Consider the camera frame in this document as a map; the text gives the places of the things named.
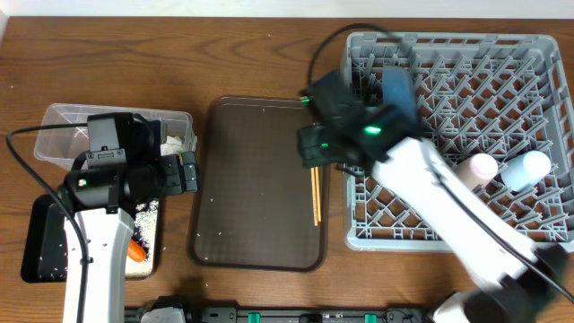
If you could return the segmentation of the white tissue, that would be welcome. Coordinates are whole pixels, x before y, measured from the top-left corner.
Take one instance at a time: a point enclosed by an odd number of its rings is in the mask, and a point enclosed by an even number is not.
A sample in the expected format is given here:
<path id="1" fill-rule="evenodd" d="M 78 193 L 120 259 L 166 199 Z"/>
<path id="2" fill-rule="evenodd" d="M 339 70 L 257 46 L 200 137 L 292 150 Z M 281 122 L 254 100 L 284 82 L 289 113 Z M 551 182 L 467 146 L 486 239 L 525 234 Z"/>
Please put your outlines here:
<path id="1" fill-rule="evenodd" d="M 184 142 L 178 136 L 167 136 L 166 142 L 161 144 L 161 155 L 179 154 L 184 151 Z"/>

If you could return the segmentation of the white rice pile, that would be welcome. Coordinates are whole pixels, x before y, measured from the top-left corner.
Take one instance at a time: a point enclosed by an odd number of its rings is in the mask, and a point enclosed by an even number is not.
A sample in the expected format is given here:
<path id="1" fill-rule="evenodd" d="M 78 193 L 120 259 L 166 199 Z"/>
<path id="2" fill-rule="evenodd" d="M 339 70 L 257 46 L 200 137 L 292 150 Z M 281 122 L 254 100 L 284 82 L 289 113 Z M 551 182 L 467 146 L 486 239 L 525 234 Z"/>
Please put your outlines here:
<path id="1" fill-rule="evenodd" d="M 135 261 L 126 259 L 126 278 L 141 280 L 151 275 L 154 270 L 154 250 L 156 230 L 159 217 L 158 200 L 136 207 L 134 235 L 132 240 L 144 251 L 145 259 Z M 39 265 L 33 270 L 41 282 L 64 282 L 67 275 L 67 246 L 64 230 L 65 217 L 60 208 L 51 203 L 45 212 L 45 224 L 38 255 Z"/>

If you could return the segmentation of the orange carrot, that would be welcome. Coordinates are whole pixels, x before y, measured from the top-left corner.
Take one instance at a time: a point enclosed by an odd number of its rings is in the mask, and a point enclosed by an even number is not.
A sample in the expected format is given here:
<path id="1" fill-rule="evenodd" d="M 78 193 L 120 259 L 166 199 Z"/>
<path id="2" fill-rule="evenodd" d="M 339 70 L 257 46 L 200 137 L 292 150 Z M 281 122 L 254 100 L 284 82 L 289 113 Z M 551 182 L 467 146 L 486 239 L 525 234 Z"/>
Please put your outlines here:
<path id="1" fill-rule="evenodd" d="M 147 259 L 145 249 L 134 240 L 129 242 L 127 256 L 136 263 L 141 263 Z"/>

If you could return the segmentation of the blue plate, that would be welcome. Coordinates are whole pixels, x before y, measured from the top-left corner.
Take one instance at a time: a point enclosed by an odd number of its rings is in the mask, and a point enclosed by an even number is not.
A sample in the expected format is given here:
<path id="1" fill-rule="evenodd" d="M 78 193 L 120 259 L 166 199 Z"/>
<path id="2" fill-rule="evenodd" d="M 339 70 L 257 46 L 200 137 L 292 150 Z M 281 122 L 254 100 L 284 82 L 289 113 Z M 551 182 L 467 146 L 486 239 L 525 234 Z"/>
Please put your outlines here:
<path id="1" fill-rule="evenodd" d="M 396 65 L 385 66 L 381 89 L 384 103 L 396 107 L 409 122 L 419 124 L 413 79 L 406 69 Z"/>

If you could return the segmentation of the pink cup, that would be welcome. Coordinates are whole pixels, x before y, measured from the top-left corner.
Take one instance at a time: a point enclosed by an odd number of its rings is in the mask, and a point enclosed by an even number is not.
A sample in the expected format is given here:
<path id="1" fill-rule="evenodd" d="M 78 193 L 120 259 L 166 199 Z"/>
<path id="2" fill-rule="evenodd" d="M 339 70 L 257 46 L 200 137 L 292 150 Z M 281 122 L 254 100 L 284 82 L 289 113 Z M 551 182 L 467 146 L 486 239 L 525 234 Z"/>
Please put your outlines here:
<path id="1" fill-rule="evenodd" d="M 498 164 L 493 157 L 486 153 L 478 153 L 456 168 L 456 175 L 470 190 L 484 188 L 498 174 Z"/>

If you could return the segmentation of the light blue cup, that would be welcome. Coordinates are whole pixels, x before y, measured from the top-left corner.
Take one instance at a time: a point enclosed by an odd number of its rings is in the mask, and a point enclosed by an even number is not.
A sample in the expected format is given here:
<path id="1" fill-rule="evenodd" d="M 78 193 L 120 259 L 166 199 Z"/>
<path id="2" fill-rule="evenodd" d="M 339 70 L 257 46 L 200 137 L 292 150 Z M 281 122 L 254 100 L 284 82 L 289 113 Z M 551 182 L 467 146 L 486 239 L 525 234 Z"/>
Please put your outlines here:
<path id="1" fill-rule="evenodd" d="M 551 160 L 545 153 L 530 151 L 510 160 L 500 177 L 509 189 L 521 192 L 548 175 L 551 167 Z"/>

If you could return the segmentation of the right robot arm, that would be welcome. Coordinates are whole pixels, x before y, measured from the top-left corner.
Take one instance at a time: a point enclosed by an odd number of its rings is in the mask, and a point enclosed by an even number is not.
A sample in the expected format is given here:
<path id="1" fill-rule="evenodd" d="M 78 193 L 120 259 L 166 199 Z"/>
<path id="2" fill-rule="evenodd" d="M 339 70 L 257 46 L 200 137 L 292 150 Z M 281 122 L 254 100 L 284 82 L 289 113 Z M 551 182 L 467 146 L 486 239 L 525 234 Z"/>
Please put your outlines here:
<path id="1" fill-rule="evenodd" d="M 414 209 L 476 284 L 474 291 L 448 297 L 429 314 L 430 322 L 533 322 L 557 295 L 573 298 L 560 283 L 564 248 L 538 248 L 467 188 L 422 138 L 415 106 L 302 103 L 316 120 L 298 132 L 304 166 L 363 168 Z"/>

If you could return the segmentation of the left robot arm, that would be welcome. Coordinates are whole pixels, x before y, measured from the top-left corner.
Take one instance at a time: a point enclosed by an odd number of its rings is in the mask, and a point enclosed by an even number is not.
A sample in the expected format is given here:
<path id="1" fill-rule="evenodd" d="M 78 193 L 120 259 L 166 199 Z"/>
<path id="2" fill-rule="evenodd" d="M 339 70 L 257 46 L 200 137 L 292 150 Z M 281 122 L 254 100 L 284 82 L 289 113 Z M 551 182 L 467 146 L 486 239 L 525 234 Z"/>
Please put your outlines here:
<path id="1" fill-rule="evenodd" d="M 93 156 L 80 153 L 60 188 L 67 244 L 64 320 L 121 322 L 136 208 L 164 196 L 195 192 L 196 155 L 151 151 L 141 163 L 92 166 Z"/>

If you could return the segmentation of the black waste tray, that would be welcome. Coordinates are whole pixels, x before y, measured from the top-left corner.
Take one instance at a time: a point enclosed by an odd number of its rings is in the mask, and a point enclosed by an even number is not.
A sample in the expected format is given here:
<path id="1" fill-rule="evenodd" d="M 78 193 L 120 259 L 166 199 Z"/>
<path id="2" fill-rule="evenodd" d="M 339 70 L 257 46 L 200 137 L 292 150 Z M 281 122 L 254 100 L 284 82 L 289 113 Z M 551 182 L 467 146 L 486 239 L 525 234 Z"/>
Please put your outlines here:
<path id="1" fill-rule="evenodd" d="M 40 196 L 35 200 L 31 209 L 30 225 L 28 229 L 26 246 L 23 254 L 22 267 L 21 267 L 22 280 L 30 284 L 63 283 L 63 282 L 41 282 L 33 273 L 33 270 L 37 269 L 39 265 L 38 255 L 43 235 L 42 229 L 43 225 L 45 224 L 45 221 L 47 220 L 45 218 L 45 212 L 48 210 L 48 207 L 51 203 L 55 205 L 50 196 L 48 195 Z M 161 212 L 161 202 L 159 206 L 158 222 L 160 218 L 160 212 Z M 155 270 L 155 250 L 154 250 L 154 270 Z"/>

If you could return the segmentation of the grey dishwasher rack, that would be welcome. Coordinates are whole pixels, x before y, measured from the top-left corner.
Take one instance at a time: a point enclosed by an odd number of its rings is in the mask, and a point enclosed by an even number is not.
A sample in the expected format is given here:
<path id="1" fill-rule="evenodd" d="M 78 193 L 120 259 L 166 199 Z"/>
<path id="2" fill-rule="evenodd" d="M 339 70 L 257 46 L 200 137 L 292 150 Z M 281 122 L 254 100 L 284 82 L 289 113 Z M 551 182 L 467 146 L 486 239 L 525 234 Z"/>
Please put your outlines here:
<path id="1" fill-rule="evenodd" d="M 413 78 L 426 136 L 451 166 L 486 153 L 500 169 L 531 151 L 552 166 L 531 188 L 499 179 L 478 197 L 542 246 L 573 248 L 573 102 L 557 41 L 548 35 L 376 32 L 348 36 L 341 67 L 360 98 L 382 95 L 385 67 Z"/>

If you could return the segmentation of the dark brown serving tray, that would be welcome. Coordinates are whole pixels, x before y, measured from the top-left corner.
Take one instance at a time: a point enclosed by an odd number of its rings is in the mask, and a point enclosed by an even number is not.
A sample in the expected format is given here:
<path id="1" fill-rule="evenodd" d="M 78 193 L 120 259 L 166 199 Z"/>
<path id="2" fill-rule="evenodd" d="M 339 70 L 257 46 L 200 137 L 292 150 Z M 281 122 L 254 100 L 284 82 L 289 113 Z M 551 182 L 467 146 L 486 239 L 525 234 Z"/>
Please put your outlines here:
<path id="1" fill-rule="evenodd" d="M 199 189 L 187 253 L 198 265 L 311 272 L 326 257 L 330 170 L 319 172 L 321 220 L 297 131 L 297 100 L 221 97 L 200 144 Z"/>

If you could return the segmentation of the clear plastic bin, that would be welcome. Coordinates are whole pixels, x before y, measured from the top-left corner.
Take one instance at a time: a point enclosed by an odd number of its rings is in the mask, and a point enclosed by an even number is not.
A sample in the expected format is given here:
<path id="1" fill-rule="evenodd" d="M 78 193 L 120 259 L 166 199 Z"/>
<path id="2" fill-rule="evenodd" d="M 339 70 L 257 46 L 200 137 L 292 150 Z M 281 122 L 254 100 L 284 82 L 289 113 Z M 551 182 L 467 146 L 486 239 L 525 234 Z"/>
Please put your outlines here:
<path id="1" fill-rule="evenodd" d="M 54 103 L 47 108 L 42 126 L 86 123 L 90 115 L 112 112 L 139 113 L 147 119 L 161 118 L 166 138 L 168 135 L 180 137 L 185 146 L 183 152 L 196 150 L 197 137 L 193 130 L 193 119 L 187 112 Z M 86 127 L 41 130 L 34 148 L 34 156 L 40 161 L 51 162 L 70 170 L 77 155 L 89 148 L 89 134 Z"/>

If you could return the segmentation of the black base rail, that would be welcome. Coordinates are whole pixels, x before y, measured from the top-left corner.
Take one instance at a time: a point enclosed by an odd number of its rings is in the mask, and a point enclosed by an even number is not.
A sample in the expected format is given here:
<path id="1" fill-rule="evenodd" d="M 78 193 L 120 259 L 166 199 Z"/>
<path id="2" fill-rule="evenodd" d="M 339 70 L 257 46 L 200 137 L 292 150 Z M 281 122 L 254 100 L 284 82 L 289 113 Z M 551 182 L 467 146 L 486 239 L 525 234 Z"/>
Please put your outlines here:
<path id="1" fill-rule="evenodd" d="M 238 310 L 163 307 L 126 310 L 125 322 L 188 323 L 424 323 L 423 310 Z"/>

